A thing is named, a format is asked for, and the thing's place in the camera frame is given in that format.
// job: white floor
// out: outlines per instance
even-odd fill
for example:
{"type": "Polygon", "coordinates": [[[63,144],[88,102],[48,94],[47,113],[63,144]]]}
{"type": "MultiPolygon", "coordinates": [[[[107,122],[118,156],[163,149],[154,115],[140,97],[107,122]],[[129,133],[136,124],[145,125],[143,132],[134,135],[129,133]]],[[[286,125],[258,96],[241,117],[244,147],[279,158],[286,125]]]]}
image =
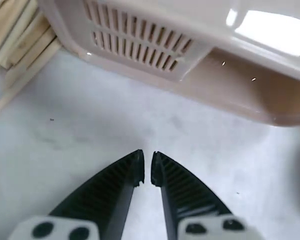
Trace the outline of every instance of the white floor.
{"type": "Polygon", "coordinates": [[[0,115],[0,240],[143,149],[122,240],[166,239],[154,151],[192,171],[267,240],[300,240],[300,127],[255,123],[61,51],[0,115]]]}

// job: basket vent slot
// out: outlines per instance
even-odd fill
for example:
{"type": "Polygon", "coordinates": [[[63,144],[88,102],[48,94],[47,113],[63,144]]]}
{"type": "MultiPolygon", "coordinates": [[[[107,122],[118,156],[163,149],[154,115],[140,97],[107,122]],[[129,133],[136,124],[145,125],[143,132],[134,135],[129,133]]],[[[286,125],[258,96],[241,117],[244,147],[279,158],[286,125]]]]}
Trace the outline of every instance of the basket vent slot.
{"type": "Polygon", "coordinates": [[[174,29],[148,21],[97,0],[83,0],[94,23],[92,40],[102,51],[158,71],[172,72],[194,40],[174,29]]]}

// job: screw hole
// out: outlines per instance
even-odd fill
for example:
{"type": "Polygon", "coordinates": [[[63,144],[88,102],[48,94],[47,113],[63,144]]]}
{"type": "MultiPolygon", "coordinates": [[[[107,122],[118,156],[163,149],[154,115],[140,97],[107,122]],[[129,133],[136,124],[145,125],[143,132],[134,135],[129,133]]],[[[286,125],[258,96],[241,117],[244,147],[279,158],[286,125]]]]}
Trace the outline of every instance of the screw hole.
{"type": "Polygon", "coordinates": [[[89,229],[77,227],[70,232],[69,240],[86,240],[89,237],[89,229]]]}
{"type": "Polygon", "coordinates": [[[231,231],[243,231],[245,227],[236,219],[228,219],[223,222],[223,229],[224,230],[231,230],[231,231]]]}
{"type": "Polygon", "coordinates": [[[200,223],[190,223],[186,226],[185,232],[187,234],[206,234],[207,229],[200,223]]]}
{"type": "Polygon", "coordinates": [[[54,229],[52,222],[46,221],[38,224],[32,231],[32,236],[35,239],[42,239],[48,236],[54,229]]]}

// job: beige plastic basket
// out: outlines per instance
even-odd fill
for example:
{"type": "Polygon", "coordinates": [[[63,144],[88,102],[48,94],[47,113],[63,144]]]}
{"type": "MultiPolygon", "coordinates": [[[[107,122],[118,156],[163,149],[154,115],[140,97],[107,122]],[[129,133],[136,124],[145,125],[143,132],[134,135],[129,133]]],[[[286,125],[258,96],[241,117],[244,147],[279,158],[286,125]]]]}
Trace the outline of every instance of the beige plastic basket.
{"type": "Polygon", "coordinates": [[[104,0],[39,5],[63,45],[92,64],[263,123],[300,125],[300,81],[212,49],[164,16],[104,0]]]}

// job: gray floor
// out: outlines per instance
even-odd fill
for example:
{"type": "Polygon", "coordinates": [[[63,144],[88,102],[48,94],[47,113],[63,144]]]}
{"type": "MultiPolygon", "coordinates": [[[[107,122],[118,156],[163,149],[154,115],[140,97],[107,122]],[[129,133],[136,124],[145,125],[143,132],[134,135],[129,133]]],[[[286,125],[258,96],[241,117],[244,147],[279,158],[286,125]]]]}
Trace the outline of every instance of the gray floor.
{"type": "Polygon", "coordinates": [[[166,239],[154,151],[267,240],[300,240],[300,127],[255,123],[59,52],[0,115],[0,240],[120,157],[145,153],[123,240],[166,239]]]}

